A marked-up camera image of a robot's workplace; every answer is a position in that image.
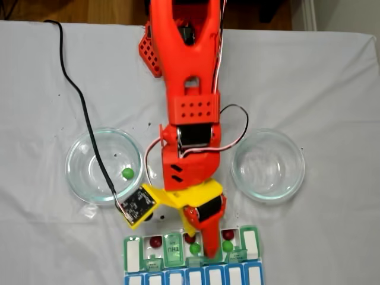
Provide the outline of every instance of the empty glass bowl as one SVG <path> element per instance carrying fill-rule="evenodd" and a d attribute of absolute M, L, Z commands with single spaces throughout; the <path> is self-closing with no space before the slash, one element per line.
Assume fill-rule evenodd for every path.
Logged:
<path fill-rule="evenodd" d="M 231 171 L 236 186 L 248 197 L 278 204 L 290 199 L 301 186 L 305 160 L 288 136 L 258 129 L 238 145 Z"/>
<path fill-rule="evenodd" d="M 137 189 L 144 174 L 143 155 L 138 143 L 120 129 L 94 130 L 100 157 L 121 200 Z M 130 180 L 122 176 L 131 168 Z M 89 133 L 85 133 L 70 148 L 66 158 L 66 178 L 72 191 L 85 202 L 111 204 L 113 195 L 99 168 Z"/>

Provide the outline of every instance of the wooden floor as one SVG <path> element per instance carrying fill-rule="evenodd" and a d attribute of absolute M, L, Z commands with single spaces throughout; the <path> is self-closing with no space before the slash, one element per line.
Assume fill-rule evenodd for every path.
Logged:
<path fill-rule="evenodd" d="M 3 0 L 9 11 L 15 0 Z M 291 30 L 290 1 L 286 0 L 269 24 L 258 20 L 258 6 L 253 1 L 233 3 L 226 8 L 227 29 Z M 19 0 L 10 20 L 68 23 L 143 25 L 147 21 L 143 0 Z"/>

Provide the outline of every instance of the white wall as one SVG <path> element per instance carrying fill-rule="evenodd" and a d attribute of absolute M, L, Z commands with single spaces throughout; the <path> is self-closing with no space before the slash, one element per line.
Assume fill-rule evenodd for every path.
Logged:
<path fill-rule="evenodd" d="M 318 31 L 353 31 L 377 37 L 380 55 L 380 0 L 314 0 Z"/>

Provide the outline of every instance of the circuit board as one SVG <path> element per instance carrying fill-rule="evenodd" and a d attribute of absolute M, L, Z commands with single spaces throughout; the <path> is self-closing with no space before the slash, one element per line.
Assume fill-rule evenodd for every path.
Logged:
<path fill-rule="evenodd" d="M 144 214 L 151 210 L 154 205 L 156 205 L 156 201 L 143 187 L 138 188 L 122 203 L 122 207 L 130 224 L 135 224 Z"/>

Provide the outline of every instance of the wire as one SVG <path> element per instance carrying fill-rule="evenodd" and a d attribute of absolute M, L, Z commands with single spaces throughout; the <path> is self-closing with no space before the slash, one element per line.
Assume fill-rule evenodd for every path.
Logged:
<path fill-rule="evenodd" d="M 14 10 L 14 8 L 16 7 L 17 3 L 18 3 L 18 0 L 15 0 L 15 1 L 13 2 L 10 11 L 9 11 L 7 14 L 6 14 L 5 9 L 4 9 L 4 20 L 5 20 L 5 21 L 8 21 L 8 20 L 10 19 L 10 17 L 12 16 L 13 10 Z"/>
<path fill-rule="evenodd" d="M 244 131 L 242 132 L 242 134 L 239 136 L 239 138 L 237 138 L 236 140 L 234 140 L 233 142 L 231 142 L 230 144 L 228 145 L 225 145 L 224 147 L 198 147 L 198 148 L 189 148 L 188 150 L 186 150 L 185 152 L 183 152 L 180 157 L 183 158 L 185 157 L 187 154 L 189 153 L 204 153 L 206 151 L 217 151 L 217 152 L 221 152 L 221 151 L 224 151 L 224 150 L 228 150 L 230 148 L 232 148 L 234 145 L 236 145 L 239 141 L 242 140 L 242 138 L 244 137 L 245 133 L 247 132 L 247 129 L 248 129 L 248 124 L 249 124 L 249 115 L 247 113 L 247 111 L 240 105 L 238 104 L 229 104 L 227 105 L 226 107 L 224 107 L 220 113 L 222 114 L 224 110 L 226 110 L 227 108 L 229 107 L 238 107 L 240 108 L 245 116 L 246 116 L 246 124 L 245 124 L 245 127 L 244 127 Z"/>
<path fill-rule="evenodd" d="M 217 54 L 217 63 L 214 70 L 214 77 L 213 77 L 213 89 L 212 92 L 216 93 L 217 87 L 218 87 L 218 80 L 219 80 L 219 70 L 220 70 L 220 64 L 221 64 L 221 56 L 223 51 L 223 23 L 224 23 L 224 11 L 226 9 L 227 0 L 224 0 L 223 7 L 221 8 L 221 19 L 220 19 L 220 40 L 219 40 L 219 48 L 218 48 L 218 54 Z"/>
<path fill-rule="evenodd" d="M 189 153 L 204 153 L 204 152 L 207 152 L 207 151 L 218 151 L 218 152 L 221 152 L 221 151 L 224 151 L 224 150 L 228 150 L 230 148 L 232 148 L 234 145 L 236 145 L 239 141 L 242 140 L 242 138 L 244 137 L 244 135 L 246 134 L 247 132 L 247 129 L 248 129 L 248 124 L 249 124 L 249 115 L 248 115 L 248 112 L 240 105 L 238 104 L 229 104 L 227 105 L 226 107 L 224 107 L 220 113 L 222 114 L 223 111 L 225 111 L 227 108 L 229 107 L 238 107 L 240 108 L 241 110 L 243 110 L 245 116 L 246 116 L 246 124 L 245 124 L 245 127 L 244 127 L 244 131 L 242 132 L 242 134 L 239 136 L 239 138 L 237 138 L 236 140 L 234 140 L 233 142 L 231 142 L 230 144 L 228 145 L 225 145 L 224 147 L 201 147 L 201 148 L 190 148 L 188 150 L 186 150 L 183 154 L 180 155 L 180 158 L 184 158 L 187 154 Z M 149 175 L 149 171 L 148 171 L 148 155 L 149 155 L 149 152 L 152 150 L 152 148 L 161 140 L 160 137 L 156 138 L 148 147 L 147 147 L 147 150 L 145 151 L 145 155 L 144 155 L 144 163 L 145 163 L 145 175 L 149 181 L 149 184 L 152 185 L 152 182 L 150 180 L 150 175 Z"/>
<path fill-rule="evenodd" d="M 116 190 L 115 190 L 115 186 L 113 185 L 112 181 L 111 181 L 111 178 L 109 177 L 108 173 L 107 173 L 107 170 L 103 164 L 103 161 L 102 161 L 102 158 L 100 157 L 100 154 L 99 154 L 99 150 L 97 148 L 97 144 L 96 144 L 96 140 L 95 140 L 95 136 L 94 136 L 94 132 L 93 132 L 93 129 L 91 127 L 91 122 L 90 122 L 90 118 L 88 117 L 88 111 L 87 111 L 87 106 L 86 106 L 86 101 L 84 100 L 84 96 L 83 96 L 83 93 L 82 91 L 78 88 L 78 86 L 70 79 L 70 77 L 68 76 L 67 72 L 66 72 L 66 69 L 65 69 L 65 64 L 64 64 L 64 52 L 63 52 L 63 49 L 64 49 L 64 31 L 63 31 L 63 28 L 62 28 L 62 25 L 60 24 L 60 22 L 57 22 L 57 21 L 53 21 L 53 20 L 45 20 L 44 22 L 46 23 L 52 23 L 52 24 L 56 24 L 58 27 L 59 27 L 59 59 L 60 59 L 60 62 L 61 62 L 61 68 L 62 68 L 62 72 L 64 73 L 64 76 L 65 78 L 67 79 L 67 81 L 69 81 L 69 83 L 74 87 L 74 89 L 77 91 L 80 99 L 81 99 L 81 103 L 82 103 L 82 108 L 83 108 L 83 114 L 84 114 L 84 119 L 85 119 L 85 123 L 87 125 L 87 129 L 88 129 L 88 133 L 90 134 L 90 139 L 91 139 L 91 143 L 93 145 L 93 148 L 94 148 L 94 153 L 95 153 L 95 157 L 97 159 L 97 162 L 99 164 L 99 167 L 100 167 L 100 170 L 102 171 L 102 174 L 104 176 L 104 178 L 106 179 L 106 182 L 108 184 L 108 187 L 109 189 L 111 190 L 112 192 L 112 195 L 115 199 L 115 206 L 116 208 L 124 215 L 124 217 L 126 218 L 127 217 L 127 214 L 124 212 L 124 209 L 123 207 L 121 207 L 120 205 L 120 202 L 118 200 L 118 196 L 117 196 L 117 193 L 116 193 Z"/>
<path fill-rule="evenodd" d="M 150 180 L 150 175 L 148 171 L 148 155 L 151 149 L 161 140 L 160 137 L 156 138 L 152 143 L 147 147 L 147 150 L 145 151 L 144 154 L 144 163 L 145 163 L 145 175 L 149 181 L 149 184 L 152 185 L 152 181 Z"/>
<path fill-rule="evenodd" d="M 7 14 L 7 12 L 5 12 L 5 6 L 4 6 L 4 1 L 3 0 L 0 0 L 0 12 L 3 12 L 3 15 L 4 15 L 4 19 L 5 19 L 5 16 Z"/>

